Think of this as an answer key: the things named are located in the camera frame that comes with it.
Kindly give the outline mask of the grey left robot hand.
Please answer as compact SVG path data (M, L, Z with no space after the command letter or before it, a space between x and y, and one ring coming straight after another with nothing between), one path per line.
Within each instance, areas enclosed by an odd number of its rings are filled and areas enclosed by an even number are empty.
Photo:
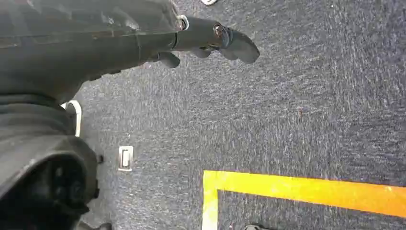
M61 104L86 81L161 62L175 52L200 58L218 51L254 63L260 53L244 33L185 16L171 0L3 0L0 93L39 95Z

